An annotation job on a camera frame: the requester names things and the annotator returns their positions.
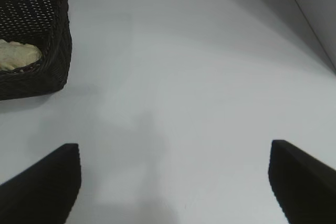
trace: bread dough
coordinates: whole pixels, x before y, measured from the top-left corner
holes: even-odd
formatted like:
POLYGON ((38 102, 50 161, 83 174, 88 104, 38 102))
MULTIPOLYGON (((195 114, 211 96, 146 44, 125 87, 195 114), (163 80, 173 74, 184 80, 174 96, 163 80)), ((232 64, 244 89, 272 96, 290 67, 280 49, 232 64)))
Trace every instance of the bread dough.
POLYGON ((21 68, 41 57, 42 53, 36 46, 0 39, 0 70, 21 68))

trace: wall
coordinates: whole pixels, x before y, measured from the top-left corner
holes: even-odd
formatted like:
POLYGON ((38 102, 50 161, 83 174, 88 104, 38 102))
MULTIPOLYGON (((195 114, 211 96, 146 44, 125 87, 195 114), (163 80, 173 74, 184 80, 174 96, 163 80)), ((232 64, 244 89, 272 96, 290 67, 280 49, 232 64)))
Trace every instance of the wall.
POLYGON ((336 65, 336 6, 334 0, 297 0, 297 2, 336 65))

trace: basket rim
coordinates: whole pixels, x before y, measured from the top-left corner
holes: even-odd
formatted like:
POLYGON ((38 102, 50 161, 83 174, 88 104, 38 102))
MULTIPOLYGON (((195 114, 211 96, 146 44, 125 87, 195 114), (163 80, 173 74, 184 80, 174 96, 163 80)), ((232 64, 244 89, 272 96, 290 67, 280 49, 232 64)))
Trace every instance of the basket rim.
MULTIPOLYGON (((60 42, 60 36, 62 34, 62 30, 64 28, 64 23, 68 22, 68 0, 60 0, 58 3, 58 9, 59 9, 59 23, 55 24, 55 33, 58 34, 56 39, 51 39, 51 36, 47 38, 47 45, 55 44, 54 48, 57 48, 60 42)), ((13 77, 13 76, 26 76, 26 75, 32 75, 32 74, 39 74, 40 72, 43 72, 45 69, 48 69, 48 67, 51 65, 51 63, 54 61, 56 57, 56 53, 52 52, 52 55, 50 55, 50 46, 48 47, 48 50, 43 54, 43 57, 36 62, 33 62, 27 66, 16 68, 13 70, 0 70, 0 78, 5 77, 13 77)))

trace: white table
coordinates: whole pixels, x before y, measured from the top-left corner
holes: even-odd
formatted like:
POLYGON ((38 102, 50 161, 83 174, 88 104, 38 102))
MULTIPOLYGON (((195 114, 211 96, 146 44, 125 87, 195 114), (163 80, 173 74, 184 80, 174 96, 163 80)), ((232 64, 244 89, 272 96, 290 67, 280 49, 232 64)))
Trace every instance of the white table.
MULTIPOLYGON (((293 0, 275 0, 315 41, 293 0)), ((69 224, 281 224, 272 139, 336 167, 336 77, 270 0, 70 0, 68 84, 0 102, 0 182, 65 142, 69 224)))

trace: wicker basket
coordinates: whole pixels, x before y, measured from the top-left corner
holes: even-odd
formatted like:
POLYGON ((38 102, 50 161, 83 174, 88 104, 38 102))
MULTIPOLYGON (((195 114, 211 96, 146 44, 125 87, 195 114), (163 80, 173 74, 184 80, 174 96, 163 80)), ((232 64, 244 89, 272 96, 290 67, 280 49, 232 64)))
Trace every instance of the wicker basket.
POLYGON ((68 0, 0 0, 0 39, 37 46, 43 57, 0 71, 0 100, 61 90, 67 82, 72 42, 68 0))

